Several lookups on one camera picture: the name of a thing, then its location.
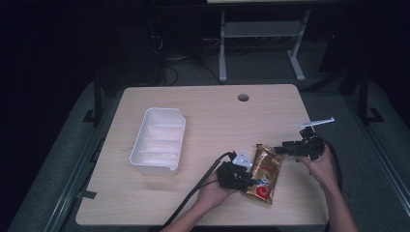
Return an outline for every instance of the golden snack package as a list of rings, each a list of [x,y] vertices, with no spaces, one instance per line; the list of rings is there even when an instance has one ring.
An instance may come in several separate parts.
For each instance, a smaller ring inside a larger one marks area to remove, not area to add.
[[[257,183],[242,190],[241,194],[272,205],[282,160],[283,156],[277,155],[273,147],[256,144],[251,173],[253,174],[252,179]]]

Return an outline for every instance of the divided storage box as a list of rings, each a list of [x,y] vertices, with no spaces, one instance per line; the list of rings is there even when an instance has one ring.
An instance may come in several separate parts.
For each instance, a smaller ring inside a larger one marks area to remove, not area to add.
[[[148,175],[175,175],[186,120],[176,108],[149,108],[136,137],[130,162]]]

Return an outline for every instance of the person's left hand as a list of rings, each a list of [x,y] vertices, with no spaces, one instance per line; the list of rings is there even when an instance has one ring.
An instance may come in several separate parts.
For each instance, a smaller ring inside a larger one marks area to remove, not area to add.
[[[222,188],[218,182],[216,172],[213,172],[204,182],[204,187],[199,190],[195,205],[203,210],[210,211],[220,205],[226,197],[236,192],[236,189]]]

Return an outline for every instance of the background desk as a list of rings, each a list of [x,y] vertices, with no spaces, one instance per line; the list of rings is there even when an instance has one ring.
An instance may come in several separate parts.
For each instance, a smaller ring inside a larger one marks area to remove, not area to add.
[[[238,101],[238,95],[249,101]],[[179,173],[143,176],[130,164],[132,146],[150,107],[180,108],[187,119]],[[300,140],[299,124],[308,115],[293,85],[153,87],[126,90],[83,198],[76,221],[82,225],[161,225],[223,153],[256,143],[278,146]],[[193,196],[185,210],[192,204]],[[274,205],[239,192],[199,221],[199,225],[324,224],[323,192],[308,170],[286,158],[278,176]]]

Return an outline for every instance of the dark background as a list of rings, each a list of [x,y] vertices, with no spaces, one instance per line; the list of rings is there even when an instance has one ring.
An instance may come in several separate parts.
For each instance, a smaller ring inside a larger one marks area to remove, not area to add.
[[[123,6],[138,3],[116,1]],[[107,94],[156,85],[161,57],[151,52],[150,34],[161,35],[168,48],[219,35],[216,12],[161,12],[151,20],[151,12],[83,11],[101,7],[102,1],[93,0],[0,2],[0,231],[7,230],[76,99],[96,75]],[[328,40],[323,72],[363,56],[370,78],[385,89],[407,125],[408,12],[395,1],[381,7],[320,7],[312,11],[305,36]]]

